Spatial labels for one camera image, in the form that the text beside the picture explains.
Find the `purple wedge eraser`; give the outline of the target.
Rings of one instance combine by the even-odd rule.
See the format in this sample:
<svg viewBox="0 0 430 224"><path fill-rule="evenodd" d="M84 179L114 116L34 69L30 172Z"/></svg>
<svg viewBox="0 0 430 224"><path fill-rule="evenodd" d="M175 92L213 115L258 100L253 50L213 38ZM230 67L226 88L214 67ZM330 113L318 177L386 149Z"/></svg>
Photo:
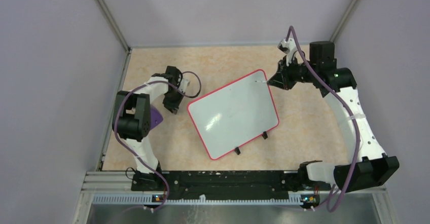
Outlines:
<svg viewBox="0 0 430 224"><path fill-rule="evenodd" d="M163 122L163 116L161 115L160 111L153 105L151 105L150 107L150 113L151 113L151 126L150 126L150 131L151 131Z"/></svg>

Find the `red framed whiteboard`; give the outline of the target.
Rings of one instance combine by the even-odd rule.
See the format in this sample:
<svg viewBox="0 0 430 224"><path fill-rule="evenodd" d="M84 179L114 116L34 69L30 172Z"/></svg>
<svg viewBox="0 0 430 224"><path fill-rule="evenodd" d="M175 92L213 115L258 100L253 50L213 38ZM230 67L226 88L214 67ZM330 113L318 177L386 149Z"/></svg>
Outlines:
<svg viewBox="0 0 430 224"><path fill-rule="evenodd" d="M257 69L187 106L190 119L211 160L218 160L279 125L279 115L264 70Z"/></svg>

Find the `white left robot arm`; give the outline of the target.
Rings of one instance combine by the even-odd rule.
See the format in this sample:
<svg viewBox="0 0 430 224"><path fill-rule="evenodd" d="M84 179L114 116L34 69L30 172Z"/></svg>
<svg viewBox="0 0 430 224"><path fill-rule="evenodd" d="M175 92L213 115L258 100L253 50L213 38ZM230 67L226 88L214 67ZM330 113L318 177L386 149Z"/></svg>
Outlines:
<svg viewBox="0 0 430 224"><path fill-rule="evenodd" d="M149 133L163 117L152 103L162 97L162 104L176 114L186 96L189 81L175 66L168 66L164 73L153 74L143 85L116 94L112 131L117 142L127 149L136 161L133 180L143 182L150 190L162 185L159 160L155 157Z"/></svg>

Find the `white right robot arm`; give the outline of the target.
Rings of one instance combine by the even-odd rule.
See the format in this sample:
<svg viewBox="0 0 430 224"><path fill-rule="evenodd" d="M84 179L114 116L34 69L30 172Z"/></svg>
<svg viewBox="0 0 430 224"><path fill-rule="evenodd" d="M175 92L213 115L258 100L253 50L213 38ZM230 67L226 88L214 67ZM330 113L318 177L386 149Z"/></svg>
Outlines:
<svg viewBox="0 0 430 224"><path fill-rule="evenodd" d="M335 44L310 43L309 66L298 62L299 51L293 39L283 39L278 48L285 56L268 85L290 90L296 83L311 83L319 89L337 120L348 153L346 165L319 160L301 163L298 185L310 190L317 182L325 182L348 193L384 185L399 169L399 161L396 156L388 156L378 143L361 107L351 70L337 66Z"/></svg>

